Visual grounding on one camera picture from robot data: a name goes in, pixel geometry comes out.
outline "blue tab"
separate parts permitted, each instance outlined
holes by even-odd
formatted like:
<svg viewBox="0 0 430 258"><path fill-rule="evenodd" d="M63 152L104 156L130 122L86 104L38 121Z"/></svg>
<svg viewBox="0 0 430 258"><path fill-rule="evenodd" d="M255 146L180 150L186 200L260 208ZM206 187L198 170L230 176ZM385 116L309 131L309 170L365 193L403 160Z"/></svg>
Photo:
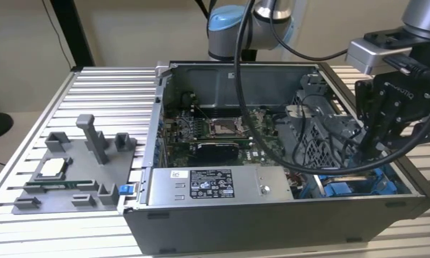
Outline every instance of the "blue tab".
<svg viewBox="0 0 430 258"><path fill-rule="evenodd" d="M216 8L211 14L210 30L226 30L242 22L246 7L242 5L226 5Z"/></svg>
<svg viewBox="0 0 430 258"><path fill-rule="evenodd" d="M134 195L135 194L135 187L134 185L122 185L120 186L120 195Z"/></svg>

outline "gray plastic block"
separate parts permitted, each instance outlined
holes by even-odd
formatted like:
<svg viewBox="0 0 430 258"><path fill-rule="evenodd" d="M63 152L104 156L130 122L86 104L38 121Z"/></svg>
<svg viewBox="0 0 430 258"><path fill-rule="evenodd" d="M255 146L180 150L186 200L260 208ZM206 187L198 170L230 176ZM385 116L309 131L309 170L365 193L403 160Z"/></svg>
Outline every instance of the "gray plastic block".
<svg viewBox="0 0 430 258"><path fill-rule="evenodd" d="M104 145L104 149L107 149L110 144L108 144L108 141L106 139L104 132L103 131L96 131L96 133L98 133L99 140ZM86 144L87 144L88 150L92 152L92 149L91 149L92 145L90 144L88 141L86 142Z"/></svg>
<svg viewBox="0 0 430 258"><path fill-rule="evenodd" d="M106 138L99 132L98 137L102 140ZM62 143L66 152L51 152L48 150L32 178L24 186L20 196L24 203L18 202L18 205L23 204L20 206L23 209L19 209L18 206L14 207L14 214L116 210L119 186L128 183L135 158L138 140L135 138L130 140L134 146L131 151L119 152L115 139L106 139L108 143L102 146L107 146L104 151L110 157L110 162L106 164L99 164L95 155L88 151L86 139L74 139L67 143ZM43 176L44 162L48 159L59 158L66 159L68 162L66 172L56 174L56 176L51 173ZM72 202L74 195L91 195L96 204L94 206L75 206ZM34 197L39 199L40 203L31 202L28 204L26 201L34 200Z"/></svg>
<svg viewBox="0 0 430 258"><path fill-rule="evenodd" d="M23 189L28 194L44 193L46 192L46 189L44 189L44 187L42 185L26 185L23 187Z"/></svg>
<svg viewBox="0 0 430 258"><path fill-rule="evenodd" d="M132 151L135 145L131 141L131 137L128 133L118 133L115 136L115 145L119 152Z"/></svg>
<svg viewBox="0 0 430 258"><path fill-rule="evenodd" d="M86 132L88 139L88 149L95 154L99 164L108 162L106 154L106 137L100 138L95 128L95 116L91 114L82 114L78 119L78 127Z"/></svg>
<svg viewBox="0 0 430 258"><path fill-rule="evenodd" d="M112 185L111 191L107 191L106 185L102 184L98 192L99 199L103 205L118 205L120 193L116 184Z"/></svg>
<svg viewBox="0 0 430 258"><path fill-rule="evenodd" d="M42 204L40 200L34 198L18 198L15 201L15 206L18 209L39 209L39 204Z"/></svg>
<svg viewBox="0 0 430 258"><path fill-rule="evenodd" d="M91 194L74 195L72 204L74 206L96 206L96 201Z"/></svg>
<svg viewBox="0 0 430 258"><path fill-rule="evenodd" d="M92 183L78 184L78 188L80 191L99 191L99 183L96 180L94 180Z"/></svg>
<svg viewBox="0 0 430 258"><path fill-rule="evenodd" d="M66 152L63 144L70 143L71 140L64 132L50 133L44 143L51 152Z"/></svg>

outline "white floor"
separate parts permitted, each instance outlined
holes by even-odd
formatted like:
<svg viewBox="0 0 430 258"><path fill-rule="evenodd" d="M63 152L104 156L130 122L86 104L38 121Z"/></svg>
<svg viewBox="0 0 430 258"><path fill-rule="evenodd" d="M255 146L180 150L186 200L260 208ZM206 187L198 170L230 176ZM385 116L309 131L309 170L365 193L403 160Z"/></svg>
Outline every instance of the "white floor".
<svg viewBox="0 0 430 258"><path fill-rule="evenodd" d="M0 162L7 163L22 144L42 112L8 113L15 119L12 129L0 137Z"/></svg>

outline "black pole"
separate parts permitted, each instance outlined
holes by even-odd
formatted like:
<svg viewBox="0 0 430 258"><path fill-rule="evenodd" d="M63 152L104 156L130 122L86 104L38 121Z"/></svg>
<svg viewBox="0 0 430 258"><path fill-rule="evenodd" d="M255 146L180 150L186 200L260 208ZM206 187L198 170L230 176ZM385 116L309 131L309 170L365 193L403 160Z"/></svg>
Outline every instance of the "black pole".
<svg viewBox="0 0 430 258"><path fill-rule="evenodd" d="M51 0L78 67L96 66L75 0Z"/></svg>

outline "motherboard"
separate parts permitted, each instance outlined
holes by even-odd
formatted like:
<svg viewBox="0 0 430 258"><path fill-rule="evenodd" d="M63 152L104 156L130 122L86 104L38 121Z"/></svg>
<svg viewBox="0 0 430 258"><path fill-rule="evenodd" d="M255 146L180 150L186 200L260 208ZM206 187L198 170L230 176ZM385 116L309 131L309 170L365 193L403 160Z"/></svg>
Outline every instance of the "motherboard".
<svg viewBox="0 0 430 258"><path fill-rule="evenodd" d="M278 165L254 142L240 110L192 107L166 119L170 167ZM274 116L267 109L256 108L251 109L251 118L270 148L281 152Z"/></svg>

